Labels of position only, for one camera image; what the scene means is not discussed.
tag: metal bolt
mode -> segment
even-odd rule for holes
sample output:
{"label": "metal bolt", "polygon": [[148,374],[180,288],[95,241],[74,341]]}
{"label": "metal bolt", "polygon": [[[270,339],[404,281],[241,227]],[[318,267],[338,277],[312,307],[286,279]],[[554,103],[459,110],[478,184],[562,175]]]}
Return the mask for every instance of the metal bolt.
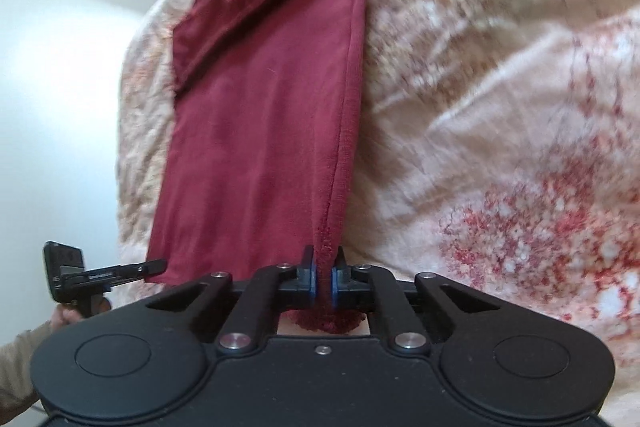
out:
{"label": "metal bolt", "polygon": [[404,347],[404,349],[417,349],[427,343],[427,339],[424,335],[414,333],[413,331],[400,333],[396,336],[395,341],[396,346]]}
{"label": "metal bolt", "polygon": [[331,353],[331,347],[329,347],[329,346],[318,346],[318,347],[316,347],[316,353],[318,355],[329,355]]}
{"label": "metal bolt", "polygon": [[242,349],[251,344],[251,337],[244,333],[227,333],[220,337],[220,346],[226,349]]}

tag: beige sleeve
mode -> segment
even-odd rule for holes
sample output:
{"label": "beige sleeve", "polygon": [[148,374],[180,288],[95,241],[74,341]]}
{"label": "beige sleeve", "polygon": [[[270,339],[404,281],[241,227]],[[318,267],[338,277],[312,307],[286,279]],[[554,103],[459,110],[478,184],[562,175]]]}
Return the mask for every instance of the beige sleeve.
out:
{"label": "beige sleeve", "polygon": [[47,322],[0,347],[0,425],[8,423],[38,400],[31,385],[31,355],[50,334],[51,325]]}

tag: black robotic gripper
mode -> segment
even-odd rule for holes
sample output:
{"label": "black robotic gripper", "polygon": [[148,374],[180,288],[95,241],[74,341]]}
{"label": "black robotic gripper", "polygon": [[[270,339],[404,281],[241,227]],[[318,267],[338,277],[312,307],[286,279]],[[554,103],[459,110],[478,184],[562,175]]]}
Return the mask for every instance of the black robotic gripper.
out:
{"label": "black robotic gripper", "polygon": [[[108,291],[118,273],[162,269],[111,267],[108,284],[84,272],[93,285],[83,273],[50,273],[50,285],[71,302]],[[45,425],[606,425],[597,413],[614,363],[587,331],[434,273],[403,282],[381,267],[347,266],[342,254],[332,291],[336,308],[367,315],[370,335],[275,334],[280,313],[314,304],[311,248],[298,266],[241,282],[212,273],[65,328],[31,366]]]}

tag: person's hand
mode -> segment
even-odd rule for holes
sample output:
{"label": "person's hand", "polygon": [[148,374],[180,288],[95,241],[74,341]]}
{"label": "person's hand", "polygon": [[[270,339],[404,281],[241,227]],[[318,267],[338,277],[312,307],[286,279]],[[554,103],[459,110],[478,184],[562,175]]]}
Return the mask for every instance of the person's hand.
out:
{"label": "person's hand", "polygon": [[[100,310],[98,313],[104,313],[111,309],[111,303],[107,299],[102,299],[100,302]],[[58,304],[56,309],[53,310],[53,314],[51,315],[51,328],[54,331],[58,331],[60,328],[64,326],[68,326],[71,324],[75,324],[82,320],[82,315],[78,310],[72,308],[71,306],[66,306],[64,304]]]}

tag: red cloth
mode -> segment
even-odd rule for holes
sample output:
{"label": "red cloth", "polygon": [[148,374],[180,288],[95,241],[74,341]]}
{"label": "red cloth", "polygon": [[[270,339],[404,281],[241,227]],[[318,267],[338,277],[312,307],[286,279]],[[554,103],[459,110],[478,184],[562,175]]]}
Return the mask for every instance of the red cloth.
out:
{"label": "red cloth", "polygon": [[[174,29],[175,129],[148,250],[168,269],[154,281],[245,279],[298,263],[313,244],[326,297],[356,147],[365,4],[196,0]],[[327,313],[305,325],[353,325]]]}

